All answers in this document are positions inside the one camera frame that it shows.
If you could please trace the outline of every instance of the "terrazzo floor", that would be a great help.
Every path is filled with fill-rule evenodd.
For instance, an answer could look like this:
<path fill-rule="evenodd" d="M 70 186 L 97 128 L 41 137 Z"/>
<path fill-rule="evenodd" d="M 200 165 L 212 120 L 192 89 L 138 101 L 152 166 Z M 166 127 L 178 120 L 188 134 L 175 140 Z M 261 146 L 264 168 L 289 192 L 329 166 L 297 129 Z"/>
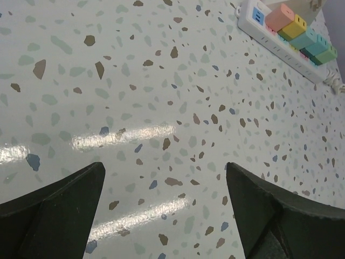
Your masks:
<path fill-rule="evenodd" d="M 241 32 L 239 2 L 4 2 L 0 203 L 103 162 L 86 259 L 244 258 L 229 161 L 345 208 L 344 96 Z"/>

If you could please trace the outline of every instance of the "green speck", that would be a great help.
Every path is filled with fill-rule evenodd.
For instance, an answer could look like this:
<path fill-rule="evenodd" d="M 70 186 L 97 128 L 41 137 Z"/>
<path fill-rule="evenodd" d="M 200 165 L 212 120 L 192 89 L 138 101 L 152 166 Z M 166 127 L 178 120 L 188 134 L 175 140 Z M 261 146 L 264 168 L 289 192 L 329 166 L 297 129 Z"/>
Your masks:
<path fill-rule="evenodd" d="M 51 122 L 52 126 L 55 126 L 60 121 L 60 115 L 56 112 L 52 113 Z"/>
<path fill-rule="evenodd" d="M 7 95 L 4 94 L 4 93 L 0 94 L 0 101 L 1 101 L 4 105 L 6 105 L 6 106 L 9 105 L 8 102 L 7 102 Z"/>
<path fill-rule="evenodd" d="M 28 46 L 27 46 L 27 50 L 28 51 L 36 51 L 36 50 L 39 50 L 40 49 L 40 46 L 36 43 L 30 43 Z"/>
<path fill-rule="evenodd" d="M 139 245 L 138 243 L 134 243 L 134 249 L 138 255 L 145 254 L 145 252 L 146 252 L 145 247 Z"/>
<path fill-rule="evenodd" d="M 4 35 L 4 36 L 6 36 L 6 35 L 8 35 L 8 34 L 11 34 L 11 29 L 9 29 L 9 28 L 4 28 L 4 27 L 0 27 L 0 34 L 1 35 Z"/>
<path fill-rule="evenodd" d="M 28 15 L 26 18 L 25 18 L 25 21 L 27 23 L 34 23 L 36 21 L 36 18 L 32 17 L 31 15 Z"/>
<path fill-rule="evenodd" d="M 53 158 L 55 156 L 55 150 L 52 147 L 48 149 L 48 158 Z"/>
<path fill-rule="evenodd" d="M 101 89 L 101 88 L 96 88 L 95 89 L 95 93 L 99 96 L 102 97 L 103 99 L 108 99 L 109 98 L 109 94 L 106 90 Z"/>
<path fill-rule="evenodd" d="M 69 132 L 67 132 L 67 131 L 60 131 L 59 137 L 63 141 L 70 141 L 72 139 L 71 134 Z"/>
<path fill-rule="evenodd" d="M 34 63 L 35 60 L 28 56 L 28 55 L 21 55 L 21 57 L 18 60 L 18 65 L 19 66 L 25 66 L 25 65 L 30 65 L 32 63 Z"/>
<path fill-rule="evenodd" d="M 50 142 L 50 138 L 47 134 L 45 133 L 34 133 L 31 136 L 31 142 L 35 144 L 40 144 L 42 146 L 47 145 Z"/>
<path fill-rule="evenodd" d="M 85 70 L 86 70 L 86 68 L 84 68 L 84 67 L 73 67 L 70 69 L 70 76 L 71 77 L 77 77 L 77 76 L 81 75 Z"/>
<path fill-rule="evenodd" d="M 123 151 L 118 151 L 118 154 L 116 155 L 116 158 L 120 161 L 125 161 L 126 160 L 126 156 L 124 154 Z"/>
<path fill-rule="evenodd" d="M 55 105 L 58 103 L 57 99 L 52 96 L 51 94 L 43 94 L 42 95 L 42 101 L 46 104 L 49 104 L 49 105 Z"/>
<path fill-rule="evenodd" d="M 129 193 L 132 193 L 134 191 L 134 189 L 135 189 L 135 183 L 134 182 L 125 187 L 125 190 Z"/>
<path fill-rule="evenodd" d="M 130 119 L 131 117 L 132 117 L 132 115 L 129 114 L 129 113 L 123 113 L 123 114 L 121 115 L 121 120 L 128 120 L 128 119 Z"/>
<path fill-rule="evenodd" d="M 62 51 L 64 51 L 66 54 L 71 55 L 72 54 L 72 48 L 65 43 L 63 40 L 59 39 L 57 36 L 51 36 L 50 41 L 59 47 Z"/>
<path fill-rule="evenodd" d="M 95 109 L 95 106 L 92 104 L 86 106 L 86 115 L 90 115 L 93 112 L 93 109 Z"/>
<path fill-rule="evenodd" d="M 194 216 L 186 219 L 186 221 L 184 223 L 184 233 L 185 234 L 190 234 L 192 232 L 192 229 L 194 226 L 194 220 L 195 220 Z"/>

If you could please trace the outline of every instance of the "white cable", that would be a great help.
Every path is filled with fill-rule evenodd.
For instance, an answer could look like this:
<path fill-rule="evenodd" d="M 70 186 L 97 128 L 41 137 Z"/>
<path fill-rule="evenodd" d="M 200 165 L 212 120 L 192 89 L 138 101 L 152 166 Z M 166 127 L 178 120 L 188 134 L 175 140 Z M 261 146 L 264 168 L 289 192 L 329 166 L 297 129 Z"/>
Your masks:
<path fill-rule="evenodd" d="M 340 74 L 327 68 L 327 78 L 323 81 L 330 86 L 336 94 L 345 92 L 345 84 L 340 79 Z"/>

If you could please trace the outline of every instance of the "white power strip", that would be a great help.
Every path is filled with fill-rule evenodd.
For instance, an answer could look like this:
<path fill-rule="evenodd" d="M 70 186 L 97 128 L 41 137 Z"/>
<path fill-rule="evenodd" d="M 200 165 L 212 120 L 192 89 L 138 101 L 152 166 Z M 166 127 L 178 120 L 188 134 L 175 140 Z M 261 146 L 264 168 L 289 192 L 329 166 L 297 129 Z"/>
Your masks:
<path fill-rule="evenodd" d="M 260 0 L 244 0 L 237 9 L 238 27 L 267 48 L 286 64 L 317 84 L 327 78 L 327 65 L 316 66 L 309 58 L 291 46 L 265 24 L 271 12 Z"/>

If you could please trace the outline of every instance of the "brown speck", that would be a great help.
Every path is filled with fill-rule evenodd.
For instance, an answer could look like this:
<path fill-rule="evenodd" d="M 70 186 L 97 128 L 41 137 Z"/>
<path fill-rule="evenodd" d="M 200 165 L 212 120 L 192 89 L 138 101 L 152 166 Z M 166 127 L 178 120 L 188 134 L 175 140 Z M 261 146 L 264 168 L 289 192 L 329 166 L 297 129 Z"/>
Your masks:
<path fill-rule="evenodd" d="M 267 134 L 267 136 L 271 136 L 272 135 L 272 131 L 270 131 L 269 129 L 266 129 L 266 134 Z"/>
<path fill-rule="evenodd" d="M 169 138 L 165 138 L 163 142 L 163 150 L 166 150 L 170 146 L 170 140 Z"/>
<path fill-rule="evenodd" d="M 12 83 L 12 84 L 11 84 L 11 87 L 12 87 L 15 91 L 17 91 L 18 93 L 20 93 L 20 86 L 19 86 L 18 84 Z"/>
<path fill-rule="evenodd" d="M 225 206 L 227 205 L 227 196 L 223 197 L 222 204 Z"/>
<path fill-rule="evenodd" d="M 143 2 L 139 1 L 139 0 L 137 0 L 133 3 L 133 6 L 143 6 L 143 5 L 144 5 Z"/>
<path fill-rule="evenodd" d="M 46 65 L 45 59 L 42 59 L 41 61 L 37 62 L 34 65 L 34 69 L 32 70 L 32 72 L 38 79 L 42 80 L 42 77 L 43 77 L 44 71 L 45 71 L 45 65 Z"/>
<path fill-rule="evenodd" d="M 205 236 L 210 235 L 213 232 L 214 228 L 209 226 L 205 232 Z"/>
<path fill-rule="evenodd" d="M 200 86 L 197 85 L 196 88 L 198 88 L 198 90 L 199 90 L 200 92 L 202 92 L 202 93 L 204 92 L 204 89 L 202 89 Z"/>
<path fill-rule="evenodd" d="M 174 22 L 175 23 L 180 23 L 182 21 L 181 17 L 174 17 Z"/>
<path fill-rule="evenodd" d="M 99 79 L 102 79 L 103 74 L 104 74 L 104 66 L 103 66 L 103 64 L 101 63 L 101 61 L 98 61 L 97 63 L 95 63 L 95 66 L 96 66 L 96 70 L 97 70 Z"/>
<path fill-rule="evenodd" d="M 165 183 L 167 185 L 170 185 L 170 186 L 174 186 L 174 185 L 178 185 L 178 186 L 182 186 L 183 183 L 181 181 L 178 181 L 177 179 L 175 178 L 170 178 L 168 177 L 166 180 L 165 180 Z"/>
<path fill-rule="evenodd" d="M 243 118 L 240 118 L 240 119 L 239 119 L 239 123 L 241 124 L 242 127 L 245 127 L 245 126 L 246 126 L 246 122 L 244 121 Z"/>
<path fill-rule="evenodd" d="M 109 210 L 113 210 L 117 207 L 117 205 L 120 203 L 120 201 L 113 201 L 109 204 Z"/>
<path fill-rule="evenodd" d="M 153 61 L 150 60 L 150 59 L 148 59 L 148 60 L 146 60 L 142 65 L 143 65 L 143 66 L 152 66 L 152 65 L 153 65 Z"/>
<path fill-rule="evenodd" d="M 218 124 L 218 117 L 215 116 L 214 114 L 212 114 L 211 120 L 212 120 L 213 124 Z"/>
<path fill-rule="evenodd" d="M 309 195 L 311 194 L 308 190 L 304 190 L 304 191 L 302 191 L 302 193 L 303 193 L 305 196 L 309 196 Z"/>
<path fill-rule="evenodd" d="M 225 105 L 222 104 L 222 105 L 220 105 L 218 111 L 221 112 L 221 111 L 223 111 L 223 110 L 225 110 Z"/>
<path fill-rule="evenodd" d="M 264 78 L 262 77 L 262 75 L 259 74 L 259 73 L 257 73 L 257 78 L 258 78 L 260 81 L 264 80 Z"/>
<path fill-rule="evenodd" d="M 163 0 L 164 4 L 168 5 L 168 6 L 172 6 L 173 2 L 171 0 Z"/>
<path fill-rule="evenodd" d="M 254 123 L 255 123 L 255 125 L 256 125 L 257 127 L 259 127 L 259 121 L 258 121 L 258 119 L 254 119 Z"/>
<path fill-rule="evenodd" d="M 73 92 L 78 93 L 78 94 L 82 94 L 82 91 L 79 87 L 74 88 Z"/>
<path fill-rule="evenodd" d="M 87 35 L 85 37 L 84 43 L 85 43 L 86 46 L 91 47 L 93 44 L 96 43 L 95 36 Z"/>
<path fill-rule="evenodd" d="M 121 230 L 118 231 L 118 233 L 121 235 L 121 236 L 127 236 L 130 234 L 130 231 L 128 229 L 125 229 L 125 228 L 122 228 Z"/>
<path fill-rule="evenodd" d="M 225 239 L 224 238 L 220 238 L 217 242 L 216 248 L 221 247 L 222 245 L 224 245 L 225 243 Z"/>
<path fill-rule="evenodd" d="M 198 115 L 196 115 L 195 113 L 194 113 L 194 115 L 193 115 L 193 121 L 194 121 L 195 124 L 200 125 L 199 117 L 198 117 Z"/>
<path fill-rule="evenodd" d="M 158 237 L 160 238 L 162 245 L 166 246 L 168 244 L 167 236 L 163 234 L 158 234 Z"/>
<path fill-rule="evenodd" d="M 178 138 L 177 136 L 175 136 L 175 135 L 174 135 L 174 140 L 175 140 L 176 142 L 179 142 L 179 141 L 180 141 L 179 138 Z"/>
<path fill-rule="evenodd" d="M 190 180 L 190 183 L 191 183 L 192 185 L 200 185 L 200 183 L 197 182 L 197 181 L 195 181 L 194 179 Z"/>
<path fill-rule="evenodd" d="M 173 49 L 171 50 L 170 56 L 172 58 L 177 58 L 178 57 L 178 50 L 177 50 L 176 46 L 174 46 Z"/>
<path fill-rule="evenodd" d="M 141 161 L 140 158 L 138 158 L 138 159 L 136 160 L 136 164 L 137 164 L 138 166 L 142 166 L 144 163 Z"/>

